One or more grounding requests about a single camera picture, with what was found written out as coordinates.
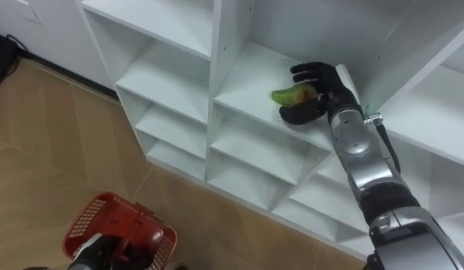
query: white shelf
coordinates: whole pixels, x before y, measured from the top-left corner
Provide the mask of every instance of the white shelf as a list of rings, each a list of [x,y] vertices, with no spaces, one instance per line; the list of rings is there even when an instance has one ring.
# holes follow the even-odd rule
[[[222,122],[211,147],[293,185],[304,169],[312,170],[328,154],[235,112]],[[315,163],[304,164],[309,151]]]
[[[223,82],[215,102],[331,150],[330,126],[326,117],[302,127],[291,127],[281,119],[279,105],[270,97],[272,91],[294,84],[289,69],[296,64],[299,62],[287,56],[248,43]]]
[[[316,175],[305,181],[291,199],[356,230],[369,231],[362,211],[346,185]]]
[[[205,159],[205,127],[174,112],[151,105],[135,125],[135,128]]]
[[[154,164],[172,167],[196,179],[204,180],[205,161],[168,143],[157,140],[146,156]]]
[[[464,215],[455,218],[442,218],[438,220],[438,223],[464,254]]]
[[[206,125],[209,66],[201,58],[153,40],[116,84]]]
[[[262,209],[280,200],[292,186],[245,163],[212,153],[209,183]]]
[[[464,164],[464,75],[437,67],[384,111],[392,135]]]
[[[326,179],[348,186],[347,173],[345,173],[342,165],[340,164],[340,160],[336,155],[325,161],[325,163],[321,165],[317,174]]]
[[[210,60],[211,0],[85,0],[98,15]]]
[[[334,241],[345,241],[364,234],[290,199],[277,206],[273,214]]]
[[[375,250],[369,235],[365,235],[363,237],[355,238],[352,240],[343,241],[341,242],[341,244],[346,246],[347,248],[352,249],[353,251],[356,251],[364,255],[364,258],[370,254],[373,254]]]

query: robotic hand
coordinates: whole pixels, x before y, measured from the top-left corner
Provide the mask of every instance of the robotic hand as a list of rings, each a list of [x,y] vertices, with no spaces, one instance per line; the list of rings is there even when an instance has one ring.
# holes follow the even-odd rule
[[[318,95],[282,107],[280,114],[293,125],[327,114],[334,149],[348,174],[375,247],[364,269],[464,269],[464,256],[402,180],[399,161],[380,115],[364,118],[353,93],[329,64],[300,64],[291,72],[294,82],[310,84]],[[384,158],[377,136],[368,129],[371,123],[391,153],[394,166]]]

